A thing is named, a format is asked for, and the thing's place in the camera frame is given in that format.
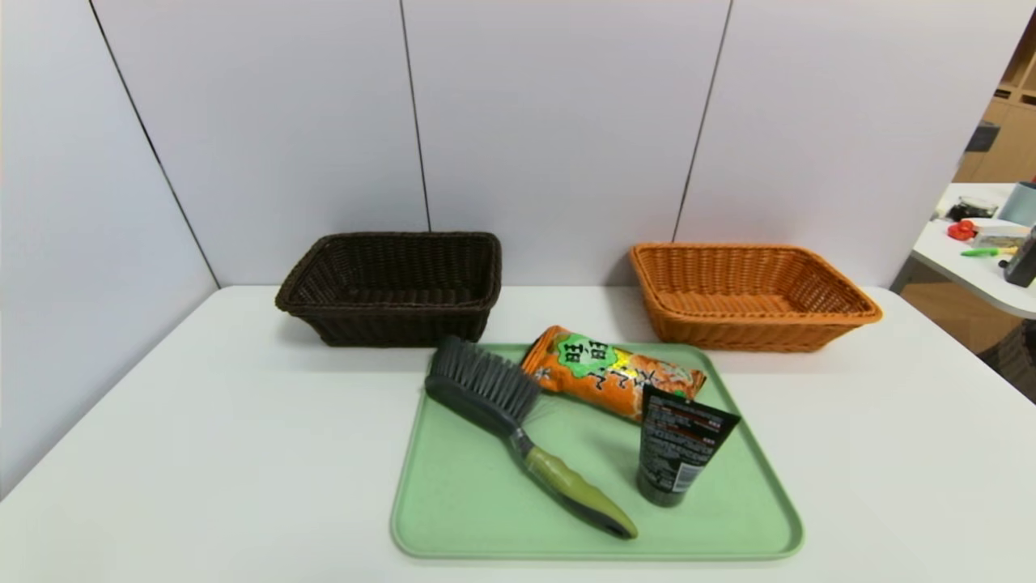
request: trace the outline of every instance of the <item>orange wicker basket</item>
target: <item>orange wicker basket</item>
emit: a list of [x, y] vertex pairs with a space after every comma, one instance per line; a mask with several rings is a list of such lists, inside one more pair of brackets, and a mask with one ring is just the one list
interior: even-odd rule
[[666, 343], [813, 352], [882, 319], [863, 291], [800, 246], [645, 242], [630, 259], [652, 327]]

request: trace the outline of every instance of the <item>rubber grip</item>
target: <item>rubber grip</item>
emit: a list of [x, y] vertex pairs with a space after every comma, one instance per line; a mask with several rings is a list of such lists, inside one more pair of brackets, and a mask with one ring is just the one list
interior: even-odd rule
[[610, 498], [562, 462], [534, 447], [525, 467], [575, 515], [620, 538], [636, 538], [637, 527]]

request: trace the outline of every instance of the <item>wicker basket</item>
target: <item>wicker basket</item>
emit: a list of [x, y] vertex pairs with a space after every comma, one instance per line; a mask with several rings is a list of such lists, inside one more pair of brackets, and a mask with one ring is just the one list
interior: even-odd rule
[[799, 246], [657, 242], [634, 245], [630, 258], [666, 343], [812, 352], [882, 319], [845, 275]]
[[500, 294], [500, 241], [488, 232], [324, 236], [298, 261], [277, 308], [333, 347], [476, 342]]

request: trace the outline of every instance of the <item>snack bag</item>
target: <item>snack bag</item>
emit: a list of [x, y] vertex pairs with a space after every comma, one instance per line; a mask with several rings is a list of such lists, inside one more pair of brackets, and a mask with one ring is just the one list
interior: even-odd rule
[[521, 368], [548, 391], [569, 393], [637, 422], [644, 385], [694, 399], [706, 382], [700, 371], [616, 349], [560, 326], [540, 337]]

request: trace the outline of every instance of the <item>green label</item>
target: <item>green label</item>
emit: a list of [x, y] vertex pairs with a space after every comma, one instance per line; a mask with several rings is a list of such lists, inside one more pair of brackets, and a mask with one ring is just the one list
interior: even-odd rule
[[615, 349], [591, 341], [582, 334], [569, 334], [557, 342], [557, 360], [560, 361], [576, 379], [582, 379], [592, 373], [610, 369], [618, 362]]

